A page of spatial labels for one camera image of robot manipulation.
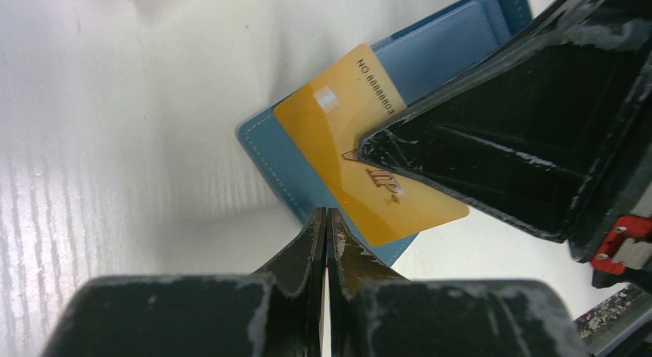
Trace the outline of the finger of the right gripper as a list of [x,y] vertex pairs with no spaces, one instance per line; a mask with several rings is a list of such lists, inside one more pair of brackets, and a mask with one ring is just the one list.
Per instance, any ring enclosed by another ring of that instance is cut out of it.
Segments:
[[605,232],[651,184],[651,0],[555,0],[359,155],[542,239]]

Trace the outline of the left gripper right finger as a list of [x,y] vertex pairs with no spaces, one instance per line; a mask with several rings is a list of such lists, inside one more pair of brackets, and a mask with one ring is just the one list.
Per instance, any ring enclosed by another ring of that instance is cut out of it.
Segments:
[[335,356],[586,356],[566,307],[542,282],[410,281],[327,211]]

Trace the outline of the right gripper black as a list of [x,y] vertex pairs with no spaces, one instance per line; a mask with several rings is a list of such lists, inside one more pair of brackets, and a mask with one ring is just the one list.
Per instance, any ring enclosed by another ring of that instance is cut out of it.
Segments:
[[651,182],[600,181],[580,194],[568,245],[598,289],[627,282],[651,292]]

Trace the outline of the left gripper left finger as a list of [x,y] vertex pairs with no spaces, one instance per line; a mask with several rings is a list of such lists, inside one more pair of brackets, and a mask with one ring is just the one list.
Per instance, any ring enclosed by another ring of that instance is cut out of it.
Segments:
[[319,356],[326,211],[248,275],[123,275],[86,282],[45,356]]

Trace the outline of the blue leather card holder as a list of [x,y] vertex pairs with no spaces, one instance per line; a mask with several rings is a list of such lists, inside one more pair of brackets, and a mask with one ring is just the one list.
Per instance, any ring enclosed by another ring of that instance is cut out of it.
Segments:
[[[460,0],[370,46],[408,106],[504,44],[531,19],[528,0]],[[362,237],[275,118],[274,108],[286,98],[241,125],[243,148],[299,222],[319,207],[339,209],[356,238],[383,262],[395,263],[418,233],[379,246]]]

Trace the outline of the gold VIP card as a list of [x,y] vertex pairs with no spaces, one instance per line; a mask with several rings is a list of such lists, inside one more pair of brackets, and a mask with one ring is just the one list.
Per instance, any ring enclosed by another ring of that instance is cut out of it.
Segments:
[[466,217],[463,202],[362,162],[358,139],[407,108],[371,46],[360,44],[273,110],[372,246]]

